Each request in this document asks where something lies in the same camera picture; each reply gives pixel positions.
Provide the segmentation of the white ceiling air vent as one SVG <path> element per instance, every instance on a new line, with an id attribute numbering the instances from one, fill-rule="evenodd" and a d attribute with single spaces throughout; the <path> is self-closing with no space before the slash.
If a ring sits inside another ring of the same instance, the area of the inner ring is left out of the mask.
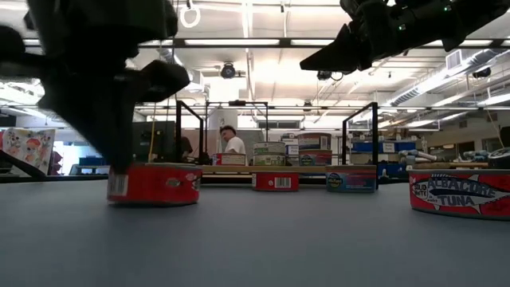
<path id="1" fill-rule="evenodd" d="M 462 66 L 462 51 L 460 49 L 454 50 L 445 57 L 445 65 L 448 71 L 452 71 Z"/>

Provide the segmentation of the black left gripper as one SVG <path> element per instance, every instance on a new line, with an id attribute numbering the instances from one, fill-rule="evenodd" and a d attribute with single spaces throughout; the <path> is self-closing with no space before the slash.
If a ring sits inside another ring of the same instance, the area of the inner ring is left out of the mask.
<path id="1" fill-rule="evenodd" d="M 132 162 L 134 103 L 117 102 L 107 114 L 78 109 L 84 95 L 96 93 L 90 104 L 116 101 L 127 72 L 125 61 L 138 52 L 135 26 L 38 27 L 42 55 L 28 53 L 21 34 L 0 26 L 0 74 L 41 80 L 45 95 L 39 108 L 59 115 L 107 161 L 114 172 L 126 172 Z"/>

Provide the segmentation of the blue table mat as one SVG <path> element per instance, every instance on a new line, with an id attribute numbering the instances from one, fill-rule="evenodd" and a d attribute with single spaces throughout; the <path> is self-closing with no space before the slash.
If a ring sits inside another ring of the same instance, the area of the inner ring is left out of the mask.
<path id="1" fill-rule="evenodd" d="M 374 194 L 203 187 L 111 206 L 106 182 L 0 184 L 0 287 L 510 287 L 510 222 Z"/>

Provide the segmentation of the person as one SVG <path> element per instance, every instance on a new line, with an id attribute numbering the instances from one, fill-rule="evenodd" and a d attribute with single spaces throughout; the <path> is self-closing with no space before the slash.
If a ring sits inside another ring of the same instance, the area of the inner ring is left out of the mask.
<path id="1" fill-rule="evenodd" d="M 245 144 L 243 140 L 237 136 L 234 127 L 225 125 L 220 128 L 220 134 L 222 139 L 226 141 L 225 153 L 246 154 Z"/>
<path id="2" fill-rule="evenodd" d="M 179 143 L 181 148 L 178 154 L 178 159 L 181 162 L 186 162 L 188 160 L 188 157 L 192 154 L 193 148 L 191 146 L 190 140 L 185 136 L 182 136 L 180 138 Z"/>

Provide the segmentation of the wooden workbench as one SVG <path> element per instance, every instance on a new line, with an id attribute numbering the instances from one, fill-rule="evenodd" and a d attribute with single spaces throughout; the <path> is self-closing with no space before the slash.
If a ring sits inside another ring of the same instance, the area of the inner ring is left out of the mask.
<path id="1" fill-rule="evenodd" d="M 485 169 L 488 163 L 416 163 L 413 169 Z"/>

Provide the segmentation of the blue bin white print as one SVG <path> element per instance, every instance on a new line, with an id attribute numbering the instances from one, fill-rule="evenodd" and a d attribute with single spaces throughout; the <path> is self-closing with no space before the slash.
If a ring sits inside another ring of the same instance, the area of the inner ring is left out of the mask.
<path id="1" fill-rule="evenodd" d="M 392 179 L 394 179 L 397 168 L 398 164 L 396 162 L 388 162 L 386 160 L 378 162 L 377 166 L 378 184 L 386 184 L 389 183 Z"/>

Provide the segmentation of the blue storage bins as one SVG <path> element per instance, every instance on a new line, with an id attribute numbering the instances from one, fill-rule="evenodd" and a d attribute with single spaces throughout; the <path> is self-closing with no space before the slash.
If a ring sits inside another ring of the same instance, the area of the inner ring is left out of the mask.
<path id="1" fill-rule="evenodd" d="M 352 152 L 372 153 L 372 142 L 354 142 Z M 416 143 L 410 141 L 383 141 L 379 142 L 378 152 L 383 154 L 396 154 L 400 151 L 416 149 Z"/>

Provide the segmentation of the black table frame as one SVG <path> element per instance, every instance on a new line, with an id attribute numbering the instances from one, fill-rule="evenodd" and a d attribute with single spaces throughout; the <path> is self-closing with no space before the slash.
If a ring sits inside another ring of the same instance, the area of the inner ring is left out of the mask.
<path id="1" fill-rule="evenodd" d="M 106 180 L 107 175 L 63 175 L 46 176 L 44 178 L 20 177 L 15 175 L 0 175 L 0 183 L 47 183 L 47 182 L 72 182 Z"/>

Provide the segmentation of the colourful printed cloth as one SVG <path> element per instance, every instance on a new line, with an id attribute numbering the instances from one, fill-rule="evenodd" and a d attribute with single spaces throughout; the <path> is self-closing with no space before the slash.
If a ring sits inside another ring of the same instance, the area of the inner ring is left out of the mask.
<path id="1" fill-rule="evenodd" d="M 6 154 L 8 159 L 27 163 L 29 167 L 47 175 L 52 166 L 55 135 L 55 129 L 7 128 L 0 131 L 0 151 Z"/>

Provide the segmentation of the black round object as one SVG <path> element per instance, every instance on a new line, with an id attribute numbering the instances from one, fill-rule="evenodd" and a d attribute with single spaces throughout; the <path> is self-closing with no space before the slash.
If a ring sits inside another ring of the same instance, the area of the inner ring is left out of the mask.
<path id="1" fill-rule="evenodd" d="M 510 170 L 510 147 L 503 147 L 488 155 L 488 167 L 490 169 Z"/>

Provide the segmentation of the black computer monitor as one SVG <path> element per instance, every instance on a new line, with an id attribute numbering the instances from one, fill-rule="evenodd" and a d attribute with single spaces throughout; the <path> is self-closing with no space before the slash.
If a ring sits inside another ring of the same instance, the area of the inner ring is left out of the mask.
<path id="1" fill-rule="evenodd" d="M 174 156 L 175 122 L 135 122 L 132 124 L 132 151 L 136 162 L 164 163 Z"/>

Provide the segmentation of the thin black gantry frame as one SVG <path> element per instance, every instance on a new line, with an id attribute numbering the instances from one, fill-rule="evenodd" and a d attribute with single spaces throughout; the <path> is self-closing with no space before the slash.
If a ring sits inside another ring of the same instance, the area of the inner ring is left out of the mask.
<path id="1" fill-rule="evenodd" d="M 237 136 L 241 138 L 238 135 L 237 126 L 238 126 L 238 114 L 237 110 L 235 108 L 247 108 L 248 106 L 252 107 L 260 107 L 265 106 L 267 107 L 267 103 L 263 102 L 252 102 L 252 101 L 246 101 L 246 100 L 231 100 L 226 105 L 229 107 L 229 109 L 223 110 L 222 106 L 223 103 L 220 102 L 207 102 L 206 107 L 210 109 L 210 112 L 207 116 L 207 133 L 209 136 L 214 136 L 215 139 L 215 146 L 213 149 L 213 154 L 216 153 L 225 153 L 225 147 L 226 147 L 226 141 L 224 141 L 220 134 L 220 128 L 225 125 L 230 125 L 235 128 L 237 132 Z M 247 153 L 247 147 L 245 144 L 245 150 L 246 150 L 246 166 L 248 165 L 248 153 Z"/>

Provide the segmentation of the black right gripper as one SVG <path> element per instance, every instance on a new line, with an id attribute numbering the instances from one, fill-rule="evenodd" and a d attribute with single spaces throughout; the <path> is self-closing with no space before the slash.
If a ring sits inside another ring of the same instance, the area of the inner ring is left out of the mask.
<path id="1" fill-rule="evenodd" d="M 343 24 L 335 40 L 300 62 L 303 70 L 341 72 L 436 41 L 440 6 L 361 6 L 361 18 Z"/>

